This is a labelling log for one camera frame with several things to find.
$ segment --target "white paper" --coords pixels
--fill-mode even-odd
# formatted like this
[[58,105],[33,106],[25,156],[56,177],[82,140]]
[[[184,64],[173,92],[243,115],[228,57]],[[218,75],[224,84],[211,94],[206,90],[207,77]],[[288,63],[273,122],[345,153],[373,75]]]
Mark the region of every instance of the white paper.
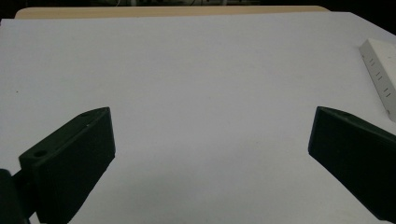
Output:
[[338,12],[5,20],[1,167],[110,106],[116,159],[71,223],[381,223],[307,152],[318,105],[396,133],[369,37],[396,43]]

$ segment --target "white table surface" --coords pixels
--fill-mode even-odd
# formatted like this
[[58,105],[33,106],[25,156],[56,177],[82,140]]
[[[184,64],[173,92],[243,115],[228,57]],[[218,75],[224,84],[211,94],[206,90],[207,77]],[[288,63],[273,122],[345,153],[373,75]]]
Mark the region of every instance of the white table surface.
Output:
[[307,153],[318,105],[396,133],[367,38],[396,43],[341,12],[4,20],[1,167],[110,106],[116,159],[71,223],[382,223]]

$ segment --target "table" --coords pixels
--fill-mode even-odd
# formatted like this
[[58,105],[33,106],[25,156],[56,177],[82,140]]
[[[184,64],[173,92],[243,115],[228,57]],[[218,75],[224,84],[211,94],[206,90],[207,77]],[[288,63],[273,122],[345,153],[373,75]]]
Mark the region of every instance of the table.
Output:
[[5,20],[2,168],[110,106],[116,159],[71,223],[381,223],[307,152],[316,106],[396,133],[350,13]]
[[259,6],[259,7],[28,7],[20,10],[15,19],[68,19],[163,17],[198,15],[261,14],[280,12],[328,11],[317,6]]

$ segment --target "wooden table edge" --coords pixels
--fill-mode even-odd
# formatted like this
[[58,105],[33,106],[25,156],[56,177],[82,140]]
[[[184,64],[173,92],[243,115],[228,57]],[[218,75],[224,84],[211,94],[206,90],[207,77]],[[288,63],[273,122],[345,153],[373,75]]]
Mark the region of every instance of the wooden table edge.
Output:
[[319,6],[218,6],[218,7],[28,7],[15,19],[84,19],[262,14],[329,11]]

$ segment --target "screw hole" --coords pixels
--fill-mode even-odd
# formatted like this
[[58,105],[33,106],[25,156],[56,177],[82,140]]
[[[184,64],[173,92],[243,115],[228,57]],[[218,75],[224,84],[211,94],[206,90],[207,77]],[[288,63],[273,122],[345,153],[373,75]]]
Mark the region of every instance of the screw hole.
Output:
[[39,151],[35,152],[34,156],[35,157],[42,157],[42,156],[45,156],[46,154],[47,154],[46,150],[39,150]]

